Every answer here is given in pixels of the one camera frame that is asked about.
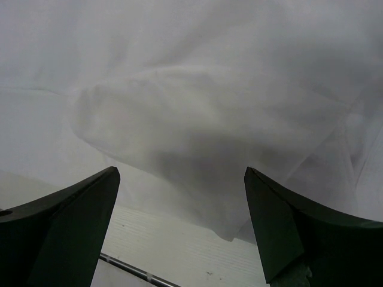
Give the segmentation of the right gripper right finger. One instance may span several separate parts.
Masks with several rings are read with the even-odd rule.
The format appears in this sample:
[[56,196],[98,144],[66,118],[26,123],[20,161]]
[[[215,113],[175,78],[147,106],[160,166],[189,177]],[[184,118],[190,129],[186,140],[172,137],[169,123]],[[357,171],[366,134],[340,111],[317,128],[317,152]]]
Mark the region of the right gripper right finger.
[[251,222],[270,286],[381,286],[382,223],[301,196],[248,168]]

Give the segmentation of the white t shirt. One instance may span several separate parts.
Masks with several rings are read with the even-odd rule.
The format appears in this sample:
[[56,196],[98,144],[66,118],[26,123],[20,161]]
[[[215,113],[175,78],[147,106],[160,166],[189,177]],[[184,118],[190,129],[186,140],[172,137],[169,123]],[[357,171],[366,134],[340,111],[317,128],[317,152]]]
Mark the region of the white t shirt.
[[382,219],[381,1],[2,1],[1,172],[246,237],[244,173]]

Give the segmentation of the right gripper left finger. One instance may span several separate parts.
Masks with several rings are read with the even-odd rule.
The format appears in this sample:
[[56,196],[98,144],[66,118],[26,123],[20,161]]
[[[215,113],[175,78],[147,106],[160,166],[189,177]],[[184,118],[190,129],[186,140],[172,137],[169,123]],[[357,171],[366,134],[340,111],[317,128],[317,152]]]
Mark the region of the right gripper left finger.
[[1,211],[1,286],[90,286],[119,185],[108,167]]

